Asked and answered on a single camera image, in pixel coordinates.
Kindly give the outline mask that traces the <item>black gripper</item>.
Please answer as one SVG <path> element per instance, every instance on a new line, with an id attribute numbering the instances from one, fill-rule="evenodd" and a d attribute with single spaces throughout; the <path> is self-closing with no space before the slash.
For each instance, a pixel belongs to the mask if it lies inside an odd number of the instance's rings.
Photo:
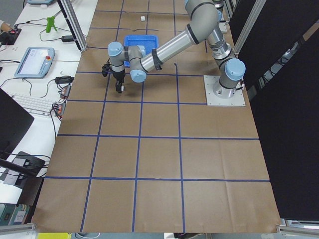
<path id="1" fill-rule="evenodd" d="M 125 71 L 120 71 L 120 72 L 116 72 L 116 71 L 112 71 L 112 75 L 113 77 L 116 79 L 116 91 L 118 93 L 122 93 L 124 91 L 124 78 L 125 78 Z"/>

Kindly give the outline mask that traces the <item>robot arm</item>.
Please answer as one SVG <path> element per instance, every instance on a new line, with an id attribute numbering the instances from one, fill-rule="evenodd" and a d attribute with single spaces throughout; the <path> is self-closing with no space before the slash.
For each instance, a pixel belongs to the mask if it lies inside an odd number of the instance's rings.
<path id="1" fill-rule="evenodd" d="M 113 74 L 116 79 L 116 91 L 122 92 L 125 77 L 124 62 L 130 64 L 130 76 L 136 83 L 142 83 L 147 73 L 153 69 L 161 70 L 162 65 L 192 45 L 207 40 L 212 56 L 215 59 L 221 76 L 213 85 L 213 92 L 222 99 L 233 97 L 239 90 L 237 86 L 242 80 L 246 67 L 237 59 L 219 28 L 222 18 L 223 2 L 221 0 L 186 0 L 185 9 L 190 23 L 185 29 L 151 53 L 145 54 L 141 45 L 123 46 L 119 42 L 108 45 L 109 59 L 102 67 L 102 75 Z"/>

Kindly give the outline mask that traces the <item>person hand at desk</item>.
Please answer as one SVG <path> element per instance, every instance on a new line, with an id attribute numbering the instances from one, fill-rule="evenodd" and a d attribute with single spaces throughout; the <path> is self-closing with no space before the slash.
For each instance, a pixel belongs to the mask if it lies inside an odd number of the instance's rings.
<path id="1" fill-rule="evenodd" d="M 1 32 L 8 32 L 10 31 L 11 27 L 6 22 L 0 20 L 0 31 Z"/>

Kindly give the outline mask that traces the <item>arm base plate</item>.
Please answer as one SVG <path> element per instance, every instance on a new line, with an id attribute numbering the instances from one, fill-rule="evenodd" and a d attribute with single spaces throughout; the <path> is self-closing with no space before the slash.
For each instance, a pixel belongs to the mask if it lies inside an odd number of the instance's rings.
<path id="1" fill-rule="evenodd" d="M 204 75 L 206 102 L 211 107 L 244 107 L 246 106 L 240 82 L 233 89 L 220 85 L 220 76 Z"/>

